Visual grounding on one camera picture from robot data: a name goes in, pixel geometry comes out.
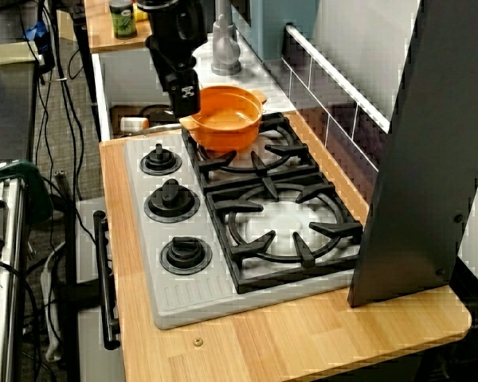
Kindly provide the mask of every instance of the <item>stove knob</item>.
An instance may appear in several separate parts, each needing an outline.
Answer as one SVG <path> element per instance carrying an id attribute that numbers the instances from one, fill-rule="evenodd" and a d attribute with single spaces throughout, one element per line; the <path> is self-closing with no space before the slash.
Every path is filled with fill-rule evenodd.
<path id="1" fill-rule="evenodd" d="M 156 144 L 155 150 L 147 155 L 145 166 L 154 171 L 163 171 L 173 167 L 176 163 L 174 153 L 163 149 L 163 145 Z"/>
<path id="2" fill-rule="evenodd" d="M 205 256 L 200 240 L 194 237 L 175 237 L 170 243 L 168 262 L 180 269 L 189 269 L 199 265 Z"/>
<path id="3" fill-rule="evenodd" d="M 149 199 L 152 213 L 163 217 L 176 217 L 189 212 L 195 205 L 194 195 L 175 179 L 169 179 L 156 189 Z"/>
<path id="4" fill-rule="evenodd" d="M 161 202 L 165 207 L 173 207 L 179 197 L 179 186 L 175 179 L 168 180 L 161 188 Z"/>

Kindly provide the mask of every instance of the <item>faucet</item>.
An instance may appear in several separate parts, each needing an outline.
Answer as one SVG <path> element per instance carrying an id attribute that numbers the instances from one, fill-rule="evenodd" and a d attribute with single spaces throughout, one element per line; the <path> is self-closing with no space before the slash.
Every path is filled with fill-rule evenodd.
<path id="1" fill-rule="evenodd" d="M 212 71 L 219 76 L 231 76 L 241 71 L 241 49 L 237 43 L 229 0 L 216 0 L 216 15 L 217 20 L 213 25 Z"/>

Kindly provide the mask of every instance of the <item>oven handle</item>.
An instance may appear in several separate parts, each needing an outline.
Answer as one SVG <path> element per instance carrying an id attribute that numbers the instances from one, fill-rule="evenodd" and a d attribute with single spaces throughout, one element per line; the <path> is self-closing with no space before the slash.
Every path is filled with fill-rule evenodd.
<path id="1" fill-rule="evenodd" d="M 99 295 L 101 305 L 101 321 L 103 323 L 104 348 L 115 350 L 119 348 L 120 341 L 116 335 L 120 333 L 119 320 L 114 318 L 113 307 L 115 306 L 115 290 L 110 287 L 112 269 L 108 266 L 108 254 L 106 252 L 106 237 L 104 236 L 108 222 L 106 213 L 94 212 L 94 235 L 96 235 L 97 274 L 99 278 Z"/>

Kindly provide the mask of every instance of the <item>tile backsplash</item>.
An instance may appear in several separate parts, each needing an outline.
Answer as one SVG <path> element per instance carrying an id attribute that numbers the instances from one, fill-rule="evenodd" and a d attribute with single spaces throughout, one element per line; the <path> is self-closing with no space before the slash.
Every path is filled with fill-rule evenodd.
<path id="1" fill-rule="evenodd" d="M 344 84 L 335 81 L 321 66 L 322 60 L 313 57 L 285 30 L 281 59 L 265 61 L 264 66 L 370 202 L 387 133 L 344 90 Z"/>

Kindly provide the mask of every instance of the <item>green clamp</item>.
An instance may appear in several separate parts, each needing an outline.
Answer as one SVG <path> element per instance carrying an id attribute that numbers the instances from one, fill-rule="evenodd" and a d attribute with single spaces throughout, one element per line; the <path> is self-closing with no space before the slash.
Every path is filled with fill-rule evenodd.
<path id="1" fill-rule="evenodd" d="M 28 161 L 17 161 L 0 168 L 0 182 L 17 178 L 25 182 L 29 198 L 26 222 L 39 224 L 48 220 L 53 215 L 53 204 L 37 167 Z"/>

